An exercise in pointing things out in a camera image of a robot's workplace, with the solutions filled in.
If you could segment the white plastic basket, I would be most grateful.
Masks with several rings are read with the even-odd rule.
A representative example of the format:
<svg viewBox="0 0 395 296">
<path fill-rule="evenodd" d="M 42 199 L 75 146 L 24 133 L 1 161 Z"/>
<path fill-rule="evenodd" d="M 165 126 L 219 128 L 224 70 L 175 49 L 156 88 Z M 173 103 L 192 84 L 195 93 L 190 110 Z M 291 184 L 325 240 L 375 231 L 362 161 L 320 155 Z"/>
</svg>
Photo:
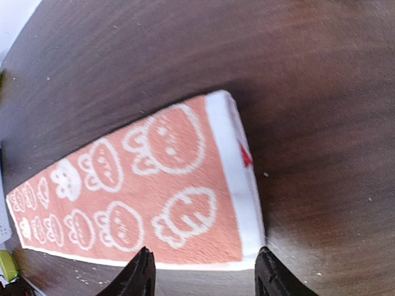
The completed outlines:
<svg viewBox="0 0 395 296">
<path fill-rule="evenodd" d="M 4 191 L 4 178 L 3 178 L 3 164 L 1 161 L 1 176 L 0 176 L 0 243 L 3 244 L 5 241 L 12 237 L 12 228 L 9 222 L 9 214 L 6 204 L 6 194 Z"/>
</svg>

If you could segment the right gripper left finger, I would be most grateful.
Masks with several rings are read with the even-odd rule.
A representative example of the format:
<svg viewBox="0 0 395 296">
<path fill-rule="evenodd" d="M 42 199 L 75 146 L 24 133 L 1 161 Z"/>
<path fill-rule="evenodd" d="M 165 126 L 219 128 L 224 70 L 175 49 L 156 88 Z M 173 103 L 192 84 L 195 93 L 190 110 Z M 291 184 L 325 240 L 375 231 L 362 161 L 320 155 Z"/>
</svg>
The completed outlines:
<svg viewBox="0 0 395 296">
<path fill-rule="evenodd" d="M 97 296 L 154 296 L 155 285 L 154 254 L 143 247 Z"/>
</svg>

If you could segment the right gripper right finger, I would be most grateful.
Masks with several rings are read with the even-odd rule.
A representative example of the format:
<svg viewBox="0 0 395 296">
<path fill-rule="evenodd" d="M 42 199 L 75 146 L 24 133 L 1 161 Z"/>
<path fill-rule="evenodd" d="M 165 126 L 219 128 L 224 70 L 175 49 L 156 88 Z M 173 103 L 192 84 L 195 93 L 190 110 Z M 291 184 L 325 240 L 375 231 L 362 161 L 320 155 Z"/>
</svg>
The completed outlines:
<svg viewBox="0 0 395 296">
<path fill-rule="evenodd" d="M 257 254 L 254 276 L 256 296 L 317 296 L 268 247 Z"/>
</svg>

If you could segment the beige bunny print towel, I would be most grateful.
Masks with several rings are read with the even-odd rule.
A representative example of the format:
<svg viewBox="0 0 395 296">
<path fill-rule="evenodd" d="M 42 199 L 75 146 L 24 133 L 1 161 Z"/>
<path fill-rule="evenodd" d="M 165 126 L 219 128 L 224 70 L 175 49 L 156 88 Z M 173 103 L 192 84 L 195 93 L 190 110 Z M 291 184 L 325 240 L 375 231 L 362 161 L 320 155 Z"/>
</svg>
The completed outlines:
<svg viewBox="0 0 395 296">
<path fill-rule="evenodd" d="M 23 248 L 125 266 L 253 269 L 264 225 L 231 94 L 188 99 L 107 134 L 6 197 Z"/>
</svg>

